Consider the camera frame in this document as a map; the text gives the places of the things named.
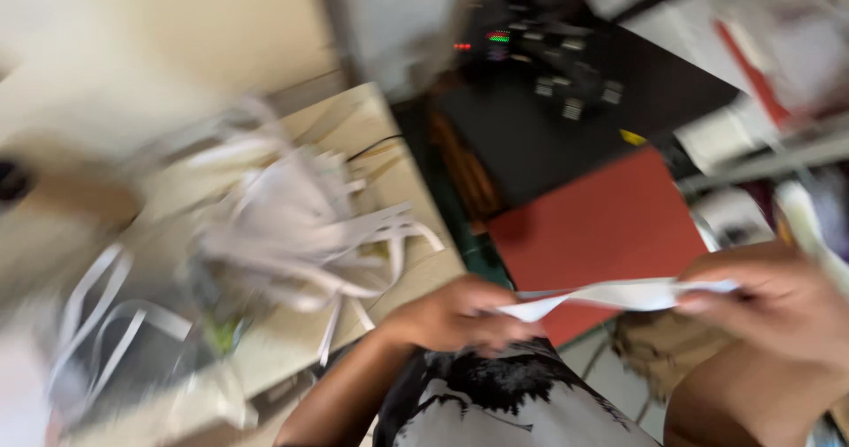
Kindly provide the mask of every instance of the paper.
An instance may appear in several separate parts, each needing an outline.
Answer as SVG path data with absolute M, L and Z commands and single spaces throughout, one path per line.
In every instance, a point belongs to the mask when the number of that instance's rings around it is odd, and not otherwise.
M 525 323 L 540 321 L 546 314 L 566 300 L 588 302 L 609 308 L 628 311 L 657 311 L 669 309 L 677 304 L 676 298 L 688 290 L 702 289 L 717 292 L 729 292 L 738 287 L 730 279 L 723 281 L 675 281 L 675 278 L 624 279 L 595 283 L 577 290 L 527 291 L 519 293 L 520 298 L 539 298 L 559 293 L 553 298 L 538 299 L 521 304 L 496 308 L 496 311 L 509 314 Z

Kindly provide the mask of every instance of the white wall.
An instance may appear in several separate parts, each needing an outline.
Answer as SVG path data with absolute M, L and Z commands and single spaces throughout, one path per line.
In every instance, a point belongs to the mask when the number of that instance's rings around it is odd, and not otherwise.
M 0 143 L 120 157 L 337 66 L 320 0 L 0 0 Z

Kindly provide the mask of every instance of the tiled floor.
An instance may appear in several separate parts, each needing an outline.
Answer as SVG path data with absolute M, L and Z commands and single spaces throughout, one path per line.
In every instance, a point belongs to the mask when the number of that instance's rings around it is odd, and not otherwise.
M 638 420 L 645 408 L 639 425 L 655 440 L 663 441 L 665 405 L 649 401 L 645 381 L 625 369 L 610 348 L 604 329 L 600 327 L 558 351 L 567 366 L 632 420 Z

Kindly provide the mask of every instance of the brown bag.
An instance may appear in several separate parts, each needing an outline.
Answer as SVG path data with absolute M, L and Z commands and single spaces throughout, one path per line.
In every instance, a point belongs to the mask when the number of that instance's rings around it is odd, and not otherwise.
M 648 381 L 652 397 L 661 402 L 695 366 L 733 341 L 721 329 L 672 311 L 626 313 L 613 333 L 616 354 Z

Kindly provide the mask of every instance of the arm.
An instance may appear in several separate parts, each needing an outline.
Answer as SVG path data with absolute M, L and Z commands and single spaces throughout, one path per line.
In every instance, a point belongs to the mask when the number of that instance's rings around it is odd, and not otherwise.
M 536 324 L 482 311 L 516 303 L 509 290 L 465 276 L 390 313 L 345 355 L 283 423 L 276 445 L 358 445 L 417 347 L 501 349 L 541 334 Z
M 741 283 L 734 295 L 689 294 L 678 310 L 742 340 L 676 388 L 665 444 L 804 445 L 814 422 L 849 392 L 849 304 L 777 243 L 702 257 L 681 278 Z

